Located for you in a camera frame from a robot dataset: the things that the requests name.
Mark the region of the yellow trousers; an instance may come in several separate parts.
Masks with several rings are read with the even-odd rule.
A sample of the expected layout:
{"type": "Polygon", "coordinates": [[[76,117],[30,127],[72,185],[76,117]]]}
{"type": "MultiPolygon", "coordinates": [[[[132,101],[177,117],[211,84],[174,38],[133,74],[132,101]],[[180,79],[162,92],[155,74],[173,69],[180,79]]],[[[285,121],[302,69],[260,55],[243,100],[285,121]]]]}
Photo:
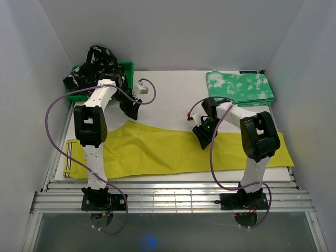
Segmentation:
{"type": "MultiPolygon", "coordinates": [[[[281,132],[280,149],[267,167],[294,166],[281,132]]],[[[215,171],[244,170],[247,156],[240,133],[218,133],[213,150],[215,171]]],[[[82,146],[76,139],[67,140],[66,151],[86,165],[82,146]]],[[[107,178],[116,179],[140,175],[169,175],[209,172],[209,147],[202,150],[193,132],[167,130],[128,121],[108,132],[103,145],[103,160],[107,178]]],[[[66,158],[63,177],[87,180],[88,171],[66,158]]]]}

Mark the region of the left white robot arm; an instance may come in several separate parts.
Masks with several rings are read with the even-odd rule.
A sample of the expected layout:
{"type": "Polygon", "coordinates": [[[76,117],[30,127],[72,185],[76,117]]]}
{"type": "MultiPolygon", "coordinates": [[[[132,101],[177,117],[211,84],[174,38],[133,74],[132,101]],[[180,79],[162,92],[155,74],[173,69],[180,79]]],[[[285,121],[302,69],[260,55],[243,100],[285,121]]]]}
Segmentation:
{"type": "Polygon", "coordinates": [[[98,78],[97,88],[81,106],[74,108],[75,136],[83,147],[86,166],[90,169],[88,184],[82,189],[87,202],[95,209],[105,210],[112,199],[106,188],[106,173],[103,161],[103,145],[108,136],[104,110],[114,98],[120,109],[130,119],[138,119],[140,105],[129,87],[127,77],[103,73],[98,78]]]}

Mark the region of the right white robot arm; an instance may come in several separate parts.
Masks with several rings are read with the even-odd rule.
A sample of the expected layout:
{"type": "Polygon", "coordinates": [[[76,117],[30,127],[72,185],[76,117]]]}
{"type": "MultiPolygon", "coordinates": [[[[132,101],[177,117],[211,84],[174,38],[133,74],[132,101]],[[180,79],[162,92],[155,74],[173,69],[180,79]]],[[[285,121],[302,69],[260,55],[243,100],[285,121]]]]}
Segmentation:
{"type": "Polygon", "coordinates": [[[198,101],[206,113],[198,116],[189,111],[187,119],[195,122],[193,128],[202,149],[210,148],[213,154],[214,141],[223,121],[240,129],[241,142],[247,156],[246,166],[238,188],[227,188],[217,204],[222,209],[266,209],[270,200],[263,192],[263,178],[266,166],[280,148],[280,139],[269,112],[251,112],[239,107],[235,100],[214,96],[198,101]]]}

